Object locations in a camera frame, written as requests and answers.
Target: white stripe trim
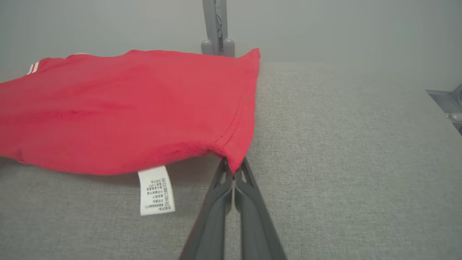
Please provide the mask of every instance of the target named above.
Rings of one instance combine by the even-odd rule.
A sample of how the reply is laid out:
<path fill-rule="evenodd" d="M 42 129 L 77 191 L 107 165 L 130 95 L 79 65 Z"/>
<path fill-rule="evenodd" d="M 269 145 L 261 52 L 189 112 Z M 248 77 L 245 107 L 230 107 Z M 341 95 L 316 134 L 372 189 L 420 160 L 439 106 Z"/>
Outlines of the white stripe trim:
<path fill-rule="evenodd" d="M 38 69 L 38 63 L 39 63 L 39 62 L 36 62 L 36 63 L 35 63 L 34 70 L 32 70 L 32 73 L 34 73 L 34 72 L 37 71 L 37 69 Z"/>
<path fill-rule="evenodd" d="M 33 67 L 34 67 L 34 64 L 32 64 L 32 65 L 30 66 L 30 69 L 29 69 L 29 72 L 27 73 L 27 75 L 29 75 L 29 74 L 32 72 L 32 68 L 33 68 Z"/>

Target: red fabric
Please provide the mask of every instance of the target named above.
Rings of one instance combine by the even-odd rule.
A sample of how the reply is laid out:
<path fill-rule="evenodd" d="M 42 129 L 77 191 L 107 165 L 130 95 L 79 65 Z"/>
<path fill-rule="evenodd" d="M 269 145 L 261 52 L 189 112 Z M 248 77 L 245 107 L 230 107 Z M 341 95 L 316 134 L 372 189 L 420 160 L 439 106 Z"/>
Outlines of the red fabric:
<path fill-rule="evenodd" d="M 43 59 L 0 83 L 0 156 L 109 175 L 214 153 L 235 171 L 252 140 L 259 59 L 258 49 Z"/>

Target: grey table surface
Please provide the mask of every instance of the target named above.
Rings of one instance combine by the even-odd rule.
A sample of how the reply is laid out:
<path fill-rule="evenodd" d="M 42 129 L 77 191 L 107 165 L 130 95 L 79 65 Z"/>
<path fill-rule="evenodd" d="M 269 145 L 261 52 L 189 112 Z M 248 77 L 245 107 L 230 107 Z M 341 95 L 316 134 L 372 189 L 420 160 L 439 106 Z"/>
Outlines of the grey table surface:
<path fill-rule="evenodd" d="M 247 156 L 290 259 L 462 259 L 462 136 L 422 86 L 262 63 Z M 168 165 L 176 212 L 141 217 L 136 173 L 1 158 L 0 259 L 176 259 L 218 162 Z M 225 258 L 240 259 L 236 209 Z"/>

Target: care label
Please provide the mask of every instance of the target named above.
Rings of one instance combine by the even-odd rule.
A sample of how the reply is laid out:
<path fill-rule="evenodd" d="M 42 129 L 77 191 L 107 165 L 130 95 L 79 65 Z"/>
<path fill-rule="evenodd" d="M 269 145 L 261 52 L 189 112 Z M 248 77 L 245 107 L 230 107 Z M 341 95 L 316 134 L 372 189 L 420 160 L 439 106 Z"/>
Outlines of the care label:
<path fill-rule="evenodd" d="M 140 178 L 142 216 L 175 211 L 173 190 L 165 166 L 138 172 Z"/>

